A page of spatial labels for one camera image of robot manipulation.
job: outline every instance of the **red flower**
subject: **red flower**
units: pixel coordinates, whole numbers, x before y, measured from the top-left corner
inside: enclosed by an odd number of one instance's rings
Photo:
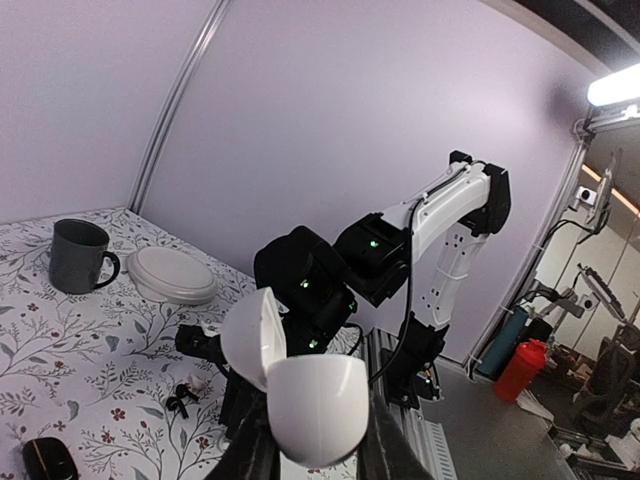
[[[105,443],[113,443],[113,441],[115,440],[115,437],[113,435],[111,435],[111,432],[109,430],[103,430],[102,431],[102,441]]]
[[[200,448],[202,450],[209,447],[209,439],[205,437],[200,437],[198,440],[196,440],[196,443],[200,445]]]
[[[111,415],[113,415],[113,419],[118,422],[120,420],[124,420],[125,411],[120,408],[116,408],[115,410],[111,410]]]

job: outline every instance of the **gray leaf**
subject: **gray leaf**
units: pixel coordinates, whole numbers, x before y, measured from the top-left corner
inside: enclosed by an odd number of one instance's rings
[[[187,432],[184,431],[184,428],[180,431],[180,446],[183,450],[187,446]]]
[[[13,356],[15,355],[15,353],[13,353],[13,350],[11,350],[8,346],[6,346],[4,343],[0,343],[0,350],[2,350],[2,352],[7,355],[9,358],[13,358]]]
[[[133,321],[133,324],[136,327],[136,331],[138,333],[146,333],[147,331],[145,330],[145,328],[140,324],[140,322],[138,322],[137,320]]]
[[[68,400],[67,406],[69,407],[69,421],[71,421],[78,416],[78,412],[80,411],[80,405],[78,405],[78,402],[74,402],[73,400]]]
[[[120,339],[113,335],[107,335],[104,339],[107,342],[107,345],[109,345],[109,351],[115,352],[116,348],[118,348],[118,342],[120,342]]]
[[[141,408],[152,417],[159,418],[160,420],[164,418],[164,413],[162,413],[160,410],[156,408],[151,408],[151,407],[138,407],[138,408]]]
[[[149,480],[149,477],[147,477],[144,473],[142,473],[136,467],[133,467],[133,470],[136,472],[136,480]]]

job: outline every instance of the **red water bottle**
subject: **red water bottle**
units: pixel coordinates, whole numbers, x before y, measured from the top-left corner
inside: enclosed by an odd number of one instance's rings
[[[514,403],[518,395],[544,368],[547,363],[545,353],[547,353],[547,345],[538,340],[521,343],[509,365],[496,382],[494,387],[496,395],[505,402]]]

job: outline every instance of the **black computer mouse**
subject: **black computer mouse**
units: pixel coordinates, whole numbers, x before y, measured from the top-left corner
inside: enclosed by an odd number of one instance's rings
[[[57,438],[29,440],[22,458],[30,480],[78,480],[78,469],[67,447]]]

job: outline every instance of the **white partition wall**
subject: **white partition wall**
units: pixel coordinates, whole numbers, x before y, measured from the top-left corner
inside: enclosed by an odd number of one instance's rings
[[[460,290],[463,360],[552,207],[592,75],[474,0],[236,0],[184,97],[143,215],[252,272],[305,224],[333,242],[462,150],[510,170],[513,209]],[[435,252],[416,269],[427,288]],[[403,295],[358,321],[395,332]]]
[[[212,5],[0,2],[0,222],[126,204]]]

